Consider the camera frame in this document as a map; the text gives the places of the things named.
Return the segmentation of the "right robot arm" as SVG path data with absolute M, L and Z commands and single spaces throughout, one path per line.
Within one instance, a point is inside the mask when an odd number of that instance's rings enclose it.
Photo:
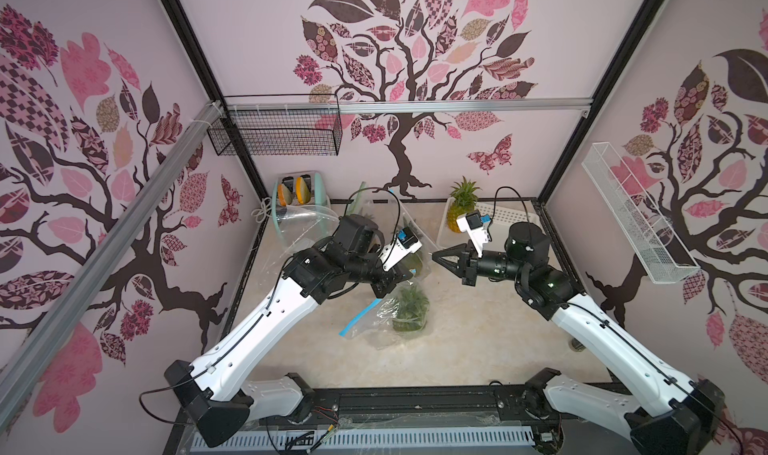
M 539 420 L 574 415 L 624 437 L 641 454 L 701 453 L 716 435 L 724 393 L 661 360 L 577 291 L 550 265 L 551 241 L 537 225 L 511 225 L 503 249 L 493 251 L 485 247 L 490 224 L 478 213 L 463 217 L 458 225 L 468 242 L 434 252 L 433 261 L 466 286 L 480 278 L 513 283 L 527 306 L 580 342 L 627 390 L 601 389 L 544 368 L 525 384 L 526 412 Z

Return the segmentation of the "zip-top bag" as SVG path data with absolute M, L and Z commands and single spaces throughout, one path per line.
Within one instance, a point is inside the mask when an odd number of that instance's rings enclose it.
M 338 227 L 339 215 L 322 205 L 278 207 L 273 226 L 285 256 L 310 248 L 330 237 Z

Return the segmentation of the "blue-zip bag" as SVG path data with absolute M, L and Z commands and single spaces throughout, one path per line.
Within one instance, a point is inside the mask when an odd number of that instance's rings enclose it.
M 427 296 L 421 280 L 406 281 L 383 299 L 375 299 L 339 332 L 339 336 L 345 340 L 362 340 L 377 350 L 383 350 L 423 335 L 429 321 L 430 308 L 426 327 L 422 331 L 399 333 L 392 327 L 396 309 L 394 297 L 402 287 L 412 283 L 418 283 Z

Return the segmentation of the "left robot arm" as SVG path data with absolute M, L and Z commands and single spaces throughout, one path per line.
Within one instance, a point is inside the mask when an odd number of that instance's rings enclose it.
M 340 218 L 334 233 L 288 257 L 262 302 L 218 344 L 192 362 L 178 360 L 164 377 L 210 448 L 246 424 L 270 417 L 303 422 L 314 406 L 313 389 L 296 373 L 253 382 L 249 375 L 300 320 L 354 284 L 382 299 L 412 278 L 403 265 L 422 243 L 405 227 L 378 247 L 377 224 L 361 215 Z

